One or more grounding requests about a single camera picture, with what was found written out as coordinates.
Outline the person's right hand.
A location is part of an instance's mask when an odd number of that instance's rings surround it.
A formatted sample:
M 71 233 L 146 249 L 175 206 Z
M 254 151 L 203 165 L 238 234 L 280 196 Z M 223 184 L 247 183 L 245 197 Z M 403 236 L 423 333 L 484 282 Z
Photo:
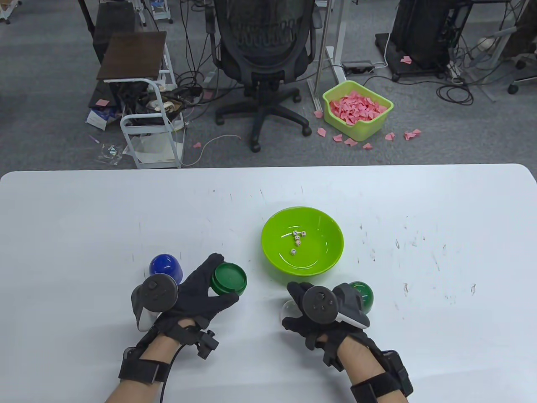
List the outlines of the person's right hand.
M 323 349 L 324 363 L 342 371 L 340 345 L 347 336 L 360 336 L 370 326 L 359 292 L 348 283 L 330 290 L 307 282 L 289 282 L 287 291 L 301 315 L 284 317 L 284 329 L 304 337 L 309 350 Z

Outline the person's left hand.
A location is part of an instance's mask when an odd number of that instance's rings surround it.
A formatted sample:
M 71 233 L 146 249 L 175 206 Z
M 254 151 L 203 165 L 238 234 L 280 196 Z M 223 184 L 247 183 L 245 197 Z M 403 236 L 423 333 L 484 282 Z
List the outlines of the person's left hand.
M 223 262 L 223 255 L 212 253 L 178 286 L 177 302 L 155 321 L 154 328 L 160 335 L 180 344 L 193 344 L 196 335 L 207 329 L 217 314 L 239 301 L 236 293 L 209 295 L 211 277 Z

